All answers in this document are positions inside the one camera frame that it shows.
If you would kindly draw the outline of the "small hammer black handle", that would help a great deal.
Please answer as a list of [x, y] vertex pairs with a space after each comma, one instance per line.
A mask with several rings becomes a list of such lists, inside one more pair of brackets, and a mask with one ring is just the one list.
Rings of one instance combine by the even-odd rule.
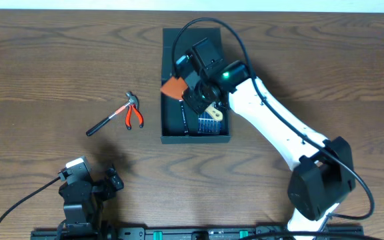
[[125, 126], [128, 130], [131, 130], [131, 114], [136, 114], [138, 120], [139, 120], [139, 127], [143, 128], [144, 126], [144, 118], [142, 114], [139, 111], [139, 100], [138, 98], [132, 94], [132, 92], [128, 91], [125, 94], [128, 97], [128, 101], [122, 105], [120, 108], [118, 108], [116, 111], [111, 113], [106, 118], [102, 119], [100, 122], [98, 122], [96, 125], [94, 125], [92, 128], [90, 128], [86, 132], [86, 136], [90, 137], [94, 133], [96, 133], [98, 130], [100, 130], [103, 126], [105, 126], [112, 118], [119, 115], [122, 111], [127, 110], [127, 114], [125, 117]]

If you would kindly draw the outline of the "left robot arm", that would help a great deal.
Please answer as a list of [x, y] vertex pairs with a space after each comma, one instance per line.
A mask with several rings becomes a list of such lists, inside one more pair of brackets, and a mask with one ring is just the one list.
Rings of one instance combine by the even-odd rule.
[[56, 239], [116, 239], [114, 227], [103, 220], [103, 203], [124, 188], [114, 167], [105, 178], [94, 181], [85, 163], [66, 167], [59, 176], [65, 182], [59, 188], [64, 200], [65, 220], [59, 224]]

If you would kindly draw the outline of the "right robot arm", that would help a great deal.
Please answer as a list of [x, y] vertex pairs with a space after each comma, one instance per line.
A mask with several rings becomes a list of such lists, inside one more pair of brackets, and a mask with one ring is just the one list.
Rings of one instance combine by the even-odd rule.
[[181, 96], [196, 112], [227, 100], [233, 112], [252, 124], [279, 152], [292, 171], [287, 194], [295, 207], [289, 231], [322, 230], [334, 210], [355, 188], [351, 147], [308, 127], [289, 112], [252, 75], [246, 64], [211, 61], [208, 66], [186, 57], [178, 59], [175, 75], [198, 81], [181, 88]]

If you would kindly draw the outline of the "silver combination wrench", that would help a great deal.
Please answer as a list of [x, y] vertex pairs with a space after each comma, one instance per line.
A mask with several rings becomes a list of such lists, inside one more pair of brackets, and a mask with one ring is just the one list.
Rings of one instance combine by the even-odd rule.
[[179, 105], [180, 105], [181, 114], [182, 114], [184, 134], [188, 135], [189, 134], [189, 128], [188, 128], [188, 124], [187, 124], [187, 116], [186, 116], [185, 106], [184, 106], [183, 100], [179, 101]]

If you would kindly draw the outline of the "precision screwdriver set case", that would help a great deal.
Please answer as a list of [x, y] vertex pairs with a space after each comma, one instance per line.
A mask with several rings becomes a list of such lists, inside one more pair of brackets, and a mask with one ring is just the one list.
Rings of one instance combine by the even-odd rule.
[[198, 116], [198, 133], [204, 135], [218, 135], [221, 130], [221, 122], [215, 121], [210, 114], [204, 112]]

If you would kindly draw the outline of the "orange scraper wooden handle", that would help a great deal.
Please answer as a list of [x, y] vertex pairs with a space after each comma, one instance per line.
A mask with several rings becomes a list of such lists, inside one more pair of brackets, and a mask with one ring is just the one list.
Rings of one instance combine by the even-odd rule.
[[[171, 77], [166, 83], [162, 84], [160, 92], [172, 99], [182, 102], [183, 92], [187, 89], [188, 85], [186, 84], [183, 78]], [[212, 105], [208, 106], [205, 112], [208, 113], [214, 121], [220, 122], [223, 120], [222, 112], [214, 108], [214, 106]]]

